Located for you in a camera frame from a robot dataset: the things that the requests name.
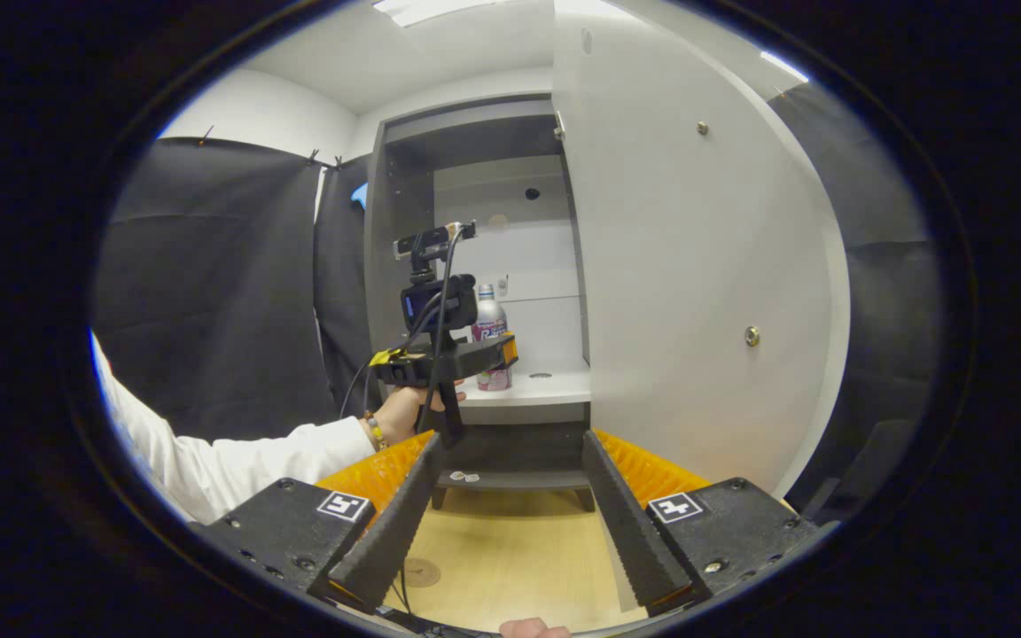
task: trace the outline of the floor drain cover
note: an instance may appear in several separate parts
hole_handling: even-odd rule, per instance
[[[430,560],[405,558],[404,582],[408,587],[431,587],[439,582],[439,569]]]

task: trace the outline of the wooden floor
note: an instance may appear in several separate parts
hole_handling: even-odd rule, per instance
[[[409,586],[408,602],[427,621],[479,631],[531,617],[571,631],[647,618],[643,607],[623,612],[609,552],[600,513],[585,512],[573,492],[449,489],[408,552],[440,579]],[[393,591],[385,604],[404,608]]]

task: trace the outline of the orange soft padding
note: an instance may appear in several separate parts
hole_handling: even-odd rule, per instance
[[[420,453],[425,451],[425,445],[431,437],[433,431],[428,431],[397,445],[381,449],[368,459],[358,460],[349,468],[318,481],[314,485],[353,496],[364,496],[372,500],[373,507],[377,508],[377,513],[372,521],[369,521],[369,527],[372,527],[377,522],[377,517],[380,517],[385,507],[392,503],[396,490],[400,489],[401,482],[408,476],[408,470],[417,463]]]
[[[644,508],[649,500],[677,494],[691,492],[693,489],[707,487],[710,482],[689,473],[676,463],[662,459],[655,453],[645,451],[627,440],[617,439],[599,429],[593,429],[601,447],[609,453],[609,458],[624,477],[636,500]]]

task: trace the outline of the human hand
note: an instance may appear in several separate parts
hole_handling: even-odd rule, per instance
[[[499,625],[499,634],[502,638],[570,638],[570,630],[565,627],[547,629],[540,618],[503,622]]]
[[[454,385],[457,386],[461,383],[463,380],[454,381]],[[384,435],[385,441],[388,441],[389,445],[396,445],[417,433],[417,416],[420,414],[420,408],[425,404],[427,397],[428,388],[408,386],[398,387],[394,389],[393,394],[388,395],[385,404],[381,405],[374,416],[380,424],[381,435]],[[454,393],[454,398],[456,400],[467,399],[467,393]],[[437,412],[442,412],[445,409],[439,391],[436,391],[433,396],[433,409]]]

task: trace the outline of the cabinet leg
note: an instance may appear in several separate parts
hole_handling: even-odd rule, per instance
[[[582,508],[587,512],[592,512],[595,509],[593,505],[593,490],[591,489],[578,489],[578,500],[582,503]]]
[[[445,487],[433,489],[433,509],[439,509],[443,506],[443,497],[445,496],[447,496],[447,489]]]

